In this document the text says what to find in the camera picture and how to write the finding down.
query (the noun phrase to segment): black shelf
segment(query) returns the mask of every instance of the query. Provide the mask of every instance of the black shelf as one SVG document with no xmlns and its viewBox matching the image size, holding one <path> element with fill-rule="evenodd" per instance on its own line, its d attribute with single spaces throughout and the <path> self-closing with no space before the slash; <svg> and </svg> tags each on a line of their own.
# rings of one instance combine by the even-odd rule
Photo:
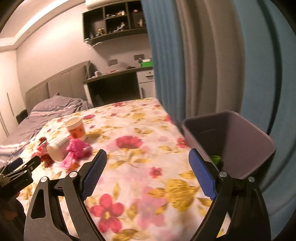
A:
<svg viewBox="0 0 296 241">
<path fill-rule="evenodd" d="M 105 18 L 105 20 L 109 20 L 109 19 L 112 19 L 112 18 L 124 17 L 124 16 L 128 16 L 128 14 L 125 14 L 125 15 L 119 15 L 119 16 L 115 16 L 115 17 Z"/>
<path fill-rule="evenodd" d="M 127 0 L 120 1 L 119 3 L 105 4 L 83 13 L 83 38 L 89 39 L 91 33 L 95 36 L 98 28 L 103 28 L 105 34 L 89 39 L 87 41 L 88 44 L 93 45 L 113 38 L 147 33 L 145 25 L 143 27 L 138 26 L 138 20 L 135 19 L 135 14 L 133 13 L 135 9 L 142 12 L 141 1 Z M 125 15 L 106 18 L 106 14 L 115 14 L 119 11 L 125 11 Z M 113 32 L 117 27 L 120 27 L 122 22 L 124 22 L 126 29 Z"/>
<path fill-rule="evenodd" d="M 146 28 L 127 29 L 127 30 L 113 32 L 113 33 L 110 33 L 110 34 L 105 34 L 105 35 L 102 35 L 102 36 L 92 38 L 92 39 L 89 40 L 88 44 L 93 45 L 93 44 L 96 44 L 98 42 L 102 42 L 102 41 L 109 40 L 109 39 L 114 39 L 114 38 L 119 38 L 119 37 L 123 37 L 123 36 L 129 36 L 129 35 L 136 35 L 136 34 L 146 34 L 146 33 L 147 33 Z"/>
</svg>

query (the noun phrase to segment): floral tablecloth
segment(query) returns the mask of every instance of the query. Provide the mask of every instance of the floral tablecloth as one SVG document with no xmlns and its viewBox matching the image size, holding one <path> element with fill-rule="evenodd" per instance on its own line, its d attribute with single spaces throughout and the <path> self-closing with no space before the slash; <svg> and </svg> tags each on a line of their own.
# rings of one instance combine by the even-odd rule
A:
<svg viewBox="0 0 296 241">
<path fill-rule="evenodd" d="M 68 136 L 63 124 L 73 116 L 83 117 L 93 155 L 72 170 L 78 171 L 100 149 L 108 155 L 93 195 L 84 202 L 105 239 L 190 240 L 211 200 L 203 194 L 190 168 L 187 142 L 159 101 L 120 102 L 50 120 L 21 154 L 23 160 L 30 160 L 40 137 L 50 141 Z M 68 173 L 58 163 L 37 167 L 34 182 L 18 197 L 25 212 L 41 177 L 52 180 Z M 77 236 L 65 199 L 59 199 L 68 230 Z M 229 222 L 227 216 L 219 235 L 227 231 Z"/>
</svg>

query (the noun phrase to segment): crumpled pink plastic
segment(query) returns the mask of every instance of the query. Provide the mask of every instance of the crumpled pink plastic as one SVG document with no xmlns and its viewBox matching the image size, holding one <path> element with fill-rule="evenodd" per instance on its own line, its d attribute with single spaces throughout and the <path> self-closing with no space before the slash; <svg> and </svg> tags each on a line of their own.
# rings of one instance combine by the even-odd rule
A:
<svg viewBox="0 0 296 241">
<path fill-rule="evenodd" d="M 67 151 L 68 154 L 60 165 L 64 169 L 71 169 L 75 162 L 91 155 L 92 147 L 80 139 L 72 139 L 67 147 Z"/>
</svg>

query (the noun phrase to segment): headboard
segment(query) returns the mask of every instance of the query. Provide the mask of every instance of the headboard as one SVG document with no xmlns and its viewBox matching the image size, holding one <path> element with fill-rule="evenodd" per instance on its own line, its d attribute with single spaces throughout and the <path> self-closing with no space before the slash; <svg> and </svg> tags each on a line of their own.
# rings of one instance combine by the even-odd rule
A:
<svg viewBox="0 0 296 241">
<path fill-rule="evenodd" d="M 53 97 L 56 93 L 65 97 L 86 100 L 82 82 L 90 77 L 90 61 L 67 68 L 35 85 L 26 92 L 26 108 L 30 113 L 35 105 Z"/>
</svg>

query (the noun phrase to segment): beige curtain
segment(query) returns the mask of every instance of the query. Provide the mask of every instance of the beige curtain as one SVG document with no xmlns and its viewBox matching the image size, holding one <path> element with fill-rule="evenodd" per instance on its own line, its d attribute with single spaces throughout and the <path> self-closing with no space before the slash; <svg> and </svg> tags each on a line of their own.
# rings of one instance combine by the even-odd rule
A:
<svg viewBox="0 0 296 241">
<path fill-rule="evenodd" d="M 231 0 L 176 0 L 186 73 L 186 117 L 239 112 L 244 43 Z"/>
</svg>

